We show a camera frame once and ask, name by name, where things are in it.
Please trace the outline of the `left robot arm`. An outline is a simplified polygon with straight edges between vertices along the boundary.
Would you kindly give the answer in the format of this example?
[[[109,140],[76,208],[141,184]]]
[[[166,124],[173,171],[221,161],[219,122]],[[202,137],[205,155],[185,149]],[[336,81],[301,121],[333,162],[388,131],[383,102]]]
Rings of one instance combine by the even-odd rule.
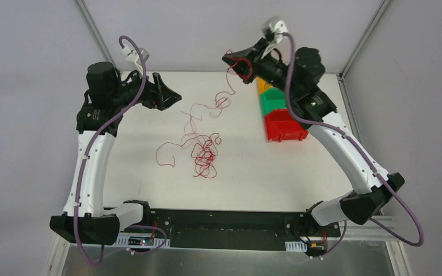
[[[103,204],[106,168],[124,111],[141,104],[166,110],[182,96],[168,88],[157,72],[152,80],[131,71],[125,79],[110,62],[87,69],[88,89],[77,114],[78,158],[73,184],[62,214],[50,218],[50,229],[70,243],[113,245],[119,233],[132,225],[147,232],[153,224],[144,201],[129,200],[111,210]]]

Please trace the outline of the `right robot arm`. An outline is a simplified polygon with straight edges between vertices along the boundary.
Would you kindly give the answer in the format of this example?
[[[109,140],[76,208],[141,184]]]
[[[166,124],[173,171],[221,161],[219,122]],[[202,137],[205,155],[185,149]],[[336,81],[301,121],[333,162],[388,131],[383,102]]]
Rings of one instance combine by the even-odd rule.
[[[289,69],[293,69],[287,107],[304,119],[301,126],[326,148],[352,185],[345,195],[308,209],[304,230],[316,236],[338,221],[365,224],[403,186],[403,177],[397,172],[390,174],[370,157],[346,127],[336,105],[318,87],[325,68],[317,49],[301,47],[295,51],[294,60],[284,64],[265,52],[268,45],[266,39],[260,39],[250,48],[224,54],[222,60],[244,83],[259,77],[282,91]]]

